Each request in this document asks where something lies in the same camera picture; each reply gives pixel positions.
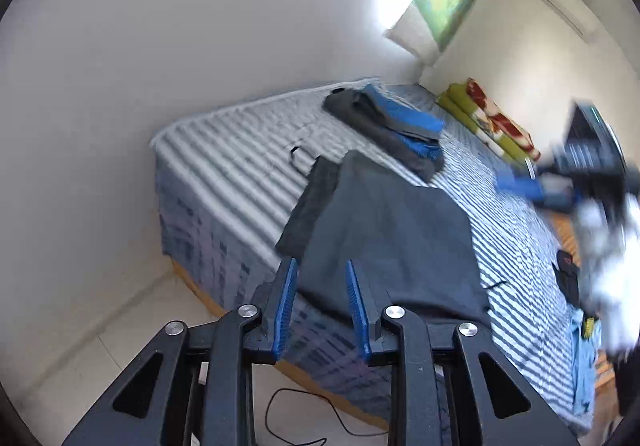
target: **dark gray towel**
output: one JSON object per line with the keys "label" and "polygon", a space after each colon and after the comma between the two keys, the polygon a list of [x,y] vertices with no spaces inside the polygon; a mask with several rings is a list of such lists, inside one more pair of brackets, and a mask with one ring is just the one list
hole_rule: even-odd
{"label": "dark gray towel", "polygon": [[376,113],[367,109],[370,100],[361,101],[366,95],[353,89],[337,90],[324,100],[324,109],[348,126],[368,137],[389,155],[396,158],[424,182],[444,166],[442,154],[436,158],[421,157],[398,137],[396,133],[375,120]]}
{"label": "dark gray towel", "polygon": [[345,321],[348,260],[358,261],[393,303],[430,321],[490,326],[466,213],[444,191],[413,186],[355,151],[344,157],[298,278],[309,302]]}
{"label": "dark gray towel", "polygon": [[305,191],[293,208],[276,244],[281,257],[293,257],[300,263],[318,217],[338,186],[340,165],[320,155],[307,176]]}

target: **mattress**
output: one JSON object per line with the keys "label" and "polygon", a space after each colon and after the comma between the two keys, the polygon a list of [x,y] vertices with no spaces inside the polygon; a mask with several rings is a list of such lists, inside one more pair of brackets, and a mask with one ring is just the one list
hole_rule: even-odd
{"label": "mattress", "polygon": [[[446,121],[445,168],[430,184],[321,109],[332,89],[367,83]],[[274,277],[274,245],[306,184],[289,150],[302,146],[340,161],[357,149],[412,184],[442,188],[465,210],[484,286],[507,282],[489,291],[495,344],[567,424],[586,431],[592,416],[572,411],[570,308],[551,266],[558,240],[526,201],[496,193],[495,171],[506,165],[434,100],[418,85],[386,88],[371,78],[176,121],[151,142],[162,248],[225,309],[250,301]],[[389,417],[390,368],[362,362],[351,328],[297,295],[290,332],[286,360],[364,412]]]}

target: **light blue fabric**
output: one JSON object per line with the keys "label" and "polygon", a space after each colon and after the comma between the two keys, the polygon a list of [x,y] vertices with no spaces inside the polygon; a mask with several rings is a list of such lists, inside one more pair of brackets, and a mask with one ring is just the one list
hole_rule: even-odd
{"label": "light blue fabric", "polygon": [[595,361],[600,348],[601,327],[596,321],[593,333],[588,340],[582,339],[581,309],[572,309],[571,336],[574,362],[574,413],[593,413],[595,403],[596,366]]}

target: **metal screw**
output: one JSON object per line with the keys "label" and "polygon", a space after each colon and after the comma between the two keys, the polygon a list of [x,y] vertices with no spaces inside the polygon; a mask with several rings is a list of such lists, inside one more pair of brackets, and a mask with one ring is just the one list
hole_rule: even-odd
{"label": "metal screw", "polygon": [[252,316],[258,314],[258,308],[250,303],[245,303],[244,305],[238,307],[238,314],[243,318],[251,318]]}
{"label": "metal screw", "polygon": [[404,309],[399,305],[390,305],[385,309],[385,314],[389,318],[393,318],[394,320],[397,320],[398,318],[401,318],[402,316],[404,316]]}
{"label": "metal screw", "polygon": [[184,324],[181,321],[170,321],[164,326],[164,332],[169,336],[177,336],[182,331],[184,331]]}
{"label": "metal screw", "polygon": [[463,336],[475,336],[478,334],[478,327],[472,323],[461,323],[458,325],[458,330]]}

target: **small black object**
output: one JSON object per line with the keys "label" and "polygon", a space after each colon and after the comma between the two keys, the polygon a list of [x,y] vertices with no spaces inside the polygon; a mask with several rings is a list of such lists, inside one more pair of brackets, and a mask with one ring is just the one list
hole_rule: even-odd
{"label": "small black object", "polygon": [[340,165],[320,155],[309,171],[305,190],[293,208],[282,235],[276,243],[281,257],[301,262],[318,217],[338,186]]}
{"label": "small black object", "polygon": [[571,253],[558,250],[556,255],[558,267],[552,264],[556,274],[556,282],[566,301],[574,307],[580,307],[580,294],[578,292],[578,274],[580,268],[574,264]]}

